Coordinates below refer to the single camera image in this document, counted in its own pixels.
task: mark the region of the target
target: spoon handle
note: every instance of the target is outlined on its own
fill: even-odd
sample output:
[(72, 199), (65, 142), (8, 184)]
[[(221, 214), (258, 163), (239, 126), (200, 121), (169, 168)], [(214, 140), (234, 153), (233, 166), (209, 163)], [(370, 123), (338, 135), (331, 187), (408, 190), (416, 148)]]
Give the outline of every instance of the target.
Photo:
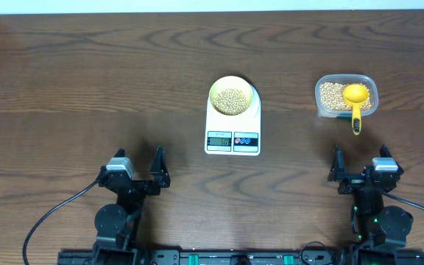
[(362, 122), (361, 122), (361, 106), (359, 104), (353, 104), (353, 133), (358, 135), (361, 132)]

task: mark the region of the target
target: white backdrop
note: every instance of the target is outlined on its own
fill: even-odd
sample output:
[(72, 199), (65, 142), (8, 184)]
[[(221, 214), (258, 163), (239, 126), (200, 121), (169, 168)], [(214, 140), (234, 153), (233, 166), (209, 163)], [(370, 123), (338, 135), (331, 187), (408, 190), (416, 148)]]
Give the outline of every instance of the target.
[(424, 0), (0, 0), (0, 14), (424, 9)]

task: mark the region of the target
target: yellow bowl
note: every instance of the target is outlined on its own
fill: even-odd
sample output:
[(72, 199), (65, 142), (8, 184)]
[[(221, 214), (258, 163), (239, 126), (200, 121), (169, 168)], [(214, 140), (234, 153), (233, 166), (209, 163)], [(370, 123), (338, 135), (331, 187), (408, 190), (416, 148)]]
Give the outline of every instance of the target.
[(213, 108), (217, 110), (218, 112), (220, 112), (220, 110), (215, 105), (216, 97), (222, 91), (226, 91), (227, 89), (231, 89), (231, 88), (239, 89), (240, 91), (242, 91), (244, 95), (246, 96), (247, 109), (250, 107), (251, 102), (253, 100), (253, 91), (252, 91), (251, 85), (240, 77), (234, 77), (234, 76), (222, 77), (221, 79), (218, 79), (217, 81), (215, 81), (215, 83), (211, 87), (211, 90), (209, 91), (209, 99), (211, 100), (211, 104)]

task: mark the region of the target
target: scale label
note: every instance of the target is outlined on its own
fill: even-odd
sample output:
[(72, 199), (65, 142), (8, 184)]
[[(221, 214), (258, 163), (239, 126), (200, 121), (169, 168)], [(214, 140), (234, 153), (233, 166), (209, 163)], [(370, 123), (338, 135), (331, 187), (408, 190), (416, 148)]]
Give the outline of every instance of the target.
[(207, 150), (232, 152), (232, 132), (208, 132)]
[(235, 132), (234, 152), (258, 152), (258, 134), (256, 132)]

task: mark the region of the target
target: green tape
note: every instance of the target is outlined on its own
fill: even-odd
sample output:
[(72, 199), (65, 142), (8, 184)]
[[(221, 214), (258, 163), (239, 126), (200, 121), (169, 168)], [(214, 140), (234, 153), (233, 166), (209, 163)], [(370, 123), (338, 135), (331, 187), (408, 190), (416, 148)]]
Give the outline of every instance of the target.
[(284, 265), (294, 265), (294, 256), (285, 255), (284, 256)]
[(189, 265), (199, 265), (199, 256), (189, 255)]

